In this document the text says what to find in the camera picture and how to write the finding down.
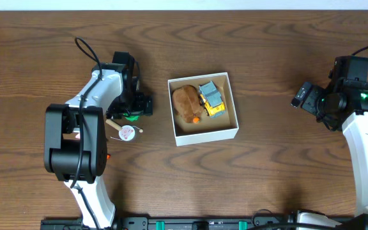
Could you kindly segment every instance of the open cardboard box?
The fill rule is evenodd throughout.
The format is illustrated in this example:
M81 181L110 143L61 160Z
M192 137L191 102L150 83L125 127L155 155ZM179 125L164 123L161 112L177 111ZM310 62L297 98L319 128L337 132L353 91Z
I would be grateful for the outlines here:
M217 118L210 118L203 113L201 115L200 123L186 123L174 110L173 103L171 102L171 95L174 90L185 85L194 86L199 91L199 86L207 84L209 81L213 81L217 89L220 91L221 99L226 107L226 112ZM229 85L228 73L214 73L209 75L172 79L168 80L168 86L172 126L174 128L174 136L176 138L177 146L232 139L235 137L239 126L238 120L236 119L233 94L231 92L231 86Z

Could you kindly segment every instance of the wooden table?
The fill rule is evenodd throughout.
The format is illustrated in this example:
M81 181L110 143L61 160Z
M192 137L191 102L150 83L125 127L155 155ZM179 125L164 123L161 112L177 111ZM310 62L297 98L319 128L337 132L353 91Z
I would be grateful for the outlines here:
M78 93L94 65L75 36L102 61L129 51L154 97L135 142L108 142L104 179L121 215L354 213L343 135L289 103L305 81L326 86L335 57L368 45L368 11L0 12L0 229L81 214L43 166L46 107ZM217 72L229 73L237 136L176 147L167 80Z

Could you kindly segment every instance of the yellow toy truck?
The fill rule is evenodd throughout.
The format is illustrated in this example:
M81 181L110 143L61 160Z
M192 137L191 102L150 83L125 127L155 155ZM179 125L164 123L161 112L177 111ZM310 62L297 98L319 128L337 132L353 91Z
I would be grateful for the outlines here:
M204 106L205 112L211 118L216 118L225 113L225 105L221 99L221 93L217 90L214 83L209 83L199 86L200 102Z

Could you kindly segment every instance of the green light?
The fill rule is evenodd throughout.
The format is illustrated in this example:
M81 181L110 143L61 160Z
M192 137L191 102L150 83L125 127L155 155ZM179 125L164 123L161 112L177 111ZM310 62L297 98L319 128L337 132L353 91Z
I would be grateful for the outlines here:
M360 96L361 96L363 99L366 99L366 98L368 97L368 95L367 95L367 94L365 94L365 93L361 93L361 94L360 94Z

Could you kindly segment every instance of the stuffed toy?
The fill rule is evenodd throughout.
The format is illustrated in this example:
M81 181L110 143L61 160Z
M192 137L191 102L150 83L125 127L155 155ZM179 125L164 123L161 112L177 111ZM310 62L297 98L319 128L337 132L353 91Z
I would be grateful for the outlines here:
M204 108L199 104L198 93L193 86L183 86L172 93L172 105L187 123L198 123Z

